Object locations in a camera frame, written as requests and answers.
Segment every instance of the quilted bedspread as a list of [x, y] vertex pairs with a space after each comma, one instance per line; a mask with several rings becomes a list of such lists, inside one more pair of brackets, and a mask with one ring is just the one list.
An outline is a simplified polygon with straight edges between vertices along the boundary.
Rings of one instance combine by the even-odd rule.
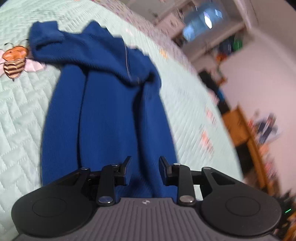
[[[127, 45], [137, 46], [148, 54], [162, 78], [160, 95], [179, 162], [194, 170], [212, 166], [242, 179], [220, 114], [199, 78], [137, 28], [99, 4], [89, 0], [9, 0], [0, 8], [0, 49], [25, 46], [32, 23], [48, 20], [58, 21], [59, 28], [68, 32], [80, 32], [89, 21], [95, 20], [113, 35], [121, 35]], [[0, 56], [0, 68], [9, 67], [6, 59]], [[60, 74], [58, 66], [47, 65], [34, 71], [18, 64], [19, 74], [14, 81], [11, 70], [6, 69], [10, 72], [0, 76], [1, 241], [17, 235], [10, 215], [14, 202], [41, 186], [42, 129]], [[198, 187], [196, 197], [202, 198]]]

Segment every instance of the blue towel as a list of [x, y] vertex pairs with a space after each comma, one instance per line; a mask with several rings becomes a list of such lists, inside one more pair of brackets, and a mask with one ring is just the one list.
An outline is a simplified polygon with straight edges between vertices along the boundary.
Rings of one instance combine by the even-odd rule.
[[45, 121], [43, 184], [132, 156], [130, 184], [116, 187], [117, 198], [175, 198], [176, 187], [165, 187], [158, 170], [160, 156], [172, 164], [176, 155], [149, 57], [97, 22], [80, 34], [59, 31], [55, 21], [36, 22], [29, 43], [36, 61], [64, 66]]

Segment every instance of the white wall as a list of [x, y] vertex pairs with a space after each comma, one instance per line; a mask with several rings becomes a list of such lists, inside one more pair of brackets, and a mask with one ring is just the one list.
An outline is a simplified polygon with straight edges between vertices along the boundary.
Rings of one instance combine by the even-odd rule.
[[201, 72], [205, 69], [210, 73], [213, 69], [217, 68], [217, 62], [209, 54], [201, 56], [196, 61], [192, 62], [192, 65], [197, 72]]
[[221, 70], [228, 78], [222, 90], [232, 107], [242, 106], [247, 117], [256, 109], [272, 111], [283, 129], [270, 145], [282, 191], [296, 192], [296, 74], [266, 42], [255, 38], [225, 61]]
[[248, 0], [252, 3], [259, 29], [296, 55], [296, 11], [285, 0]]

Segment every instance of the bee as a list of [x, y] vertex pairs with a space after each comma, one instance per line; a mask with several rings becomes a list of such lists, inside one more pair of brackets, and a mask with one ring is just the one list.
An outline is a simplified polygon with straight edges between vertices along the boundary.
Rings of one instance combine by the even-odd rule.
[[45, 64], [29, 59], [29, 55], [30, 51], [23, 46], [13, 46], [5, 52], [0, 50], [0, 76], [5, 73], [14, 81], [23, 70], [35, 72], [45, 68]]

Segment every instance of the wooden desk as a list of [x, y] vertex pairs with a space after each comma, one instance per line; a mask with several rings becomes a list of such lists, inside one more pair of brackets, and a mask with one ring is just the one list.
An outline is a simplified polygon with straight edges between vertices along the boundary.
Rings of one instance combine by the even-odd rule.
[[225, 113], [222, 118], [234, 145], [237, 147], [242, 143], [247, 144], [254, 164], [254, 169], [257, 174], [259, 188], [261, 190], [265, 190], [268, 194], [273, 196], [275, 194], [273, 185], [269, 183], [257, 143], [250, 128], [248, 127], [247, 119], [245, 118], [240, 106], [237, 106], [236, 109]]

